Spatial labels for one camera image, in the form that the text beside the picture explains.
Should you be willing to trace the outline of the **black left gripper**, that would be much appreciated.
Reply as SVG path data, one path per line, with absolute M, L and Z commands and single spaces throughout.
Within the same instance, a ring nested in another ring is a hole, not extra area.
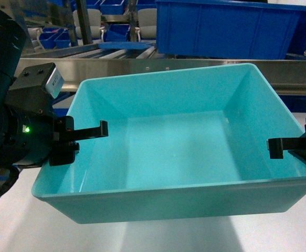
M 108 122 L 100 121 L 94 128 L 74 130 L 73 117 L 39 115 L 18 108 L 8 107 L 8 128 L 0 148 L 0 162 L 26 167 L 72 164 L 79 153 L 76 140 L 108 136 Z M 63 133 L 72 133 L 72 140 L 58 139 Z

